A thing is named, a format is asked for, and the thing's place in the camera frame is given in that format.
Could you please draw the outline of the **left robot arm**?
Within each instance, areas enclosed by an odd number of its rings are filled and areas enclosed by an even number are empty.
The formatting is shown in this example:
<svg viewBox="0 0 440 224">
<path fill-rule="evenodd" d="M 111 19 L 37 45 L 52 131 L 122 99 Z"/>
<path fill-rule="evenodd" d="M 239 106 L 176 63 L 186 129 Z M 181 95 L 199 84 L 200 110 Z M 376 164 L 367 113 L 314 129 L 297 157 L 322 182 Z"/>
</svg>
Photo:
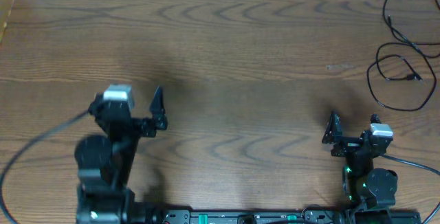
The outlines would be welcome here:
<svg viewBox="0 0 440 224">
<path fill-rule="evenodd" d="M 162 87 L 155 90 L 150 117 L 133 117 L 133 107 L 131 85 L 110 85 L 89 105 L 103 133 L 86 136 L 74 151 L 80 181 L 77 223 L 164 222 L 162 208 L 135 201 L 127 186 L 139 140 L 168 128 Z"/>
</svg>

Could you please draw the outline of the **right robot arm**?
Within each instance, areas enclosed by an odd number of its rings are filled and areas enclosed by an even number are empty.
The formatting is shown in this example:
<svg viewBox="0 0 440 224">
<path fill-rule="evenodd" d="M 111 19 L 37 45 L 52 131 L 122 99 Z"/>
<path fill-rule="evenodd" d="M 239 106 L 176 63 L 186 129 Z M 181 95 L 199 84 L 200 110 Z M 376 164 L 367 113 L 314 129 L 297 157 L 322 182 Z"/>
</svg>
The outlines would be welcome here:
<svg viewBox="0 0 440 224">
<path fill-rule="evenodd" d="M 359 137 L 343 135 L 340 117 L 335 111 L 329 116 L 323 144 L 332 145 L 333 157 L 345 158 L 342 188 L 350 206 L 333 215 L 334 223 L 391 223 L 389 208 L 396 204 L 398 176 L 396 172 L 376 168 L 373 160 L 386 153 L 393 141 L 391 127 L 373 114 L 368 130 Z"/>
</svg>

